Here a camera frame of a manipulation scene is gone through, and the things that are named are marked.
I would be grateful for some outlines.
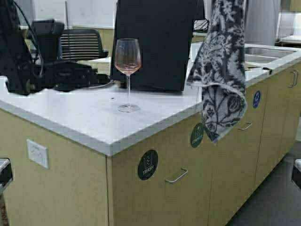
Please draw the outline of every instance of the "stainless steel sink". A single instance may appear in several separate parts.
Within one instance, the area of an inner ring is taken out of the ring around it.
[[[260,63],[260,64],[267,64],[274,60],[277,60],[276,57],[268,57],[268,56],[256,56],[256,55],[249,55],[245,54],[245,61],[247,62],[254,62],[254,63]]]
[[[245,61],[266,64],[294,53],[294,50],[245,48]]]
[[[294,52],[295,51],[291,51],[291,50],[268,49],[268,48],[251,48],[251,47],[245,48],[245,54],[262,56],[262,57],[274,57],[274,58],[282,58]]]

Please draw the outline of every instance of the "chair backrest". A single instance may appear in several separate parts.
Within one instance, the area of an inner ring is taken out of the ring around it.
[[[102,41],[96,30],[65,30],[61,36],[61,59],[94,60],[101,58]]]

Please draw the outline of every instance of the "round sticker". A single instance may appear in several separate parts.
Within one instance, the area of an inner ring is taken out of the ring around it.
[[[147,180],[155,173],[158,166],[158,153],[155,150],[146,152],[138,166],[138,176],[141,180]]]
[[[204,136],[204,128],[201,123],[196,125],[192,131],[191,137],[190,137],[190,144],[192,147],[196,148],[200,145],[200,143],[203,140]]]
[[[261,92],[257,91],[253,99],[253,108],[257,108],[259,106],[260,98],[261,98]]]

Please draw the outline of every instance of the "cabinet handle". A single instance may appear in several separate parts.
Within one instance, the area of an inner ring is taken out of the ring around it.
[[[246,128],[244,128],[244,129],[239,129],[239,130],[241,130],[241,131],[246,131],[248,128],[250,128],[251,126],[253,126],[253,123],[251,123],[251,122],[247,122],[247,127]]]
[[[296,86],[298,84],[298,78],[299,78],[299,71],[295,70],[295,72],[297,73],[297,76],[296,76],[296,82],[295,82],[294,86]]]
[[[168,183],[170,183],[170,184],[174,184],[175,182],[177,182],[179,179],[181,179],[182,177],[184,177],[188,173],[187,169],[181,168],[181,170],[183,170],[184,172],[177,179],[175,179],[175,180],[167,180],[167,179],[165,179],[165,181],[168,182]]]
[[[296,75],[297,75],[297,73],[296,73],[296,71],[293,71],[293,72],[291,72],[291,73],[293,73],[293,84],[292,85],[290,85],[290,86],[288,86],[289,88],[293,88],[296,84],[296,82],[295,82],[295,80],[296,80]]]

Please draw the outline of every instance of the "black and white towel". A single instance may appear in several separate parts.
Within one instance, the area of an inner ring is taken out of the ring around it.
[[[216,0],[207,37],[187,82],[202,87],[204,128],[217,143],[244,116],[244,0]]]

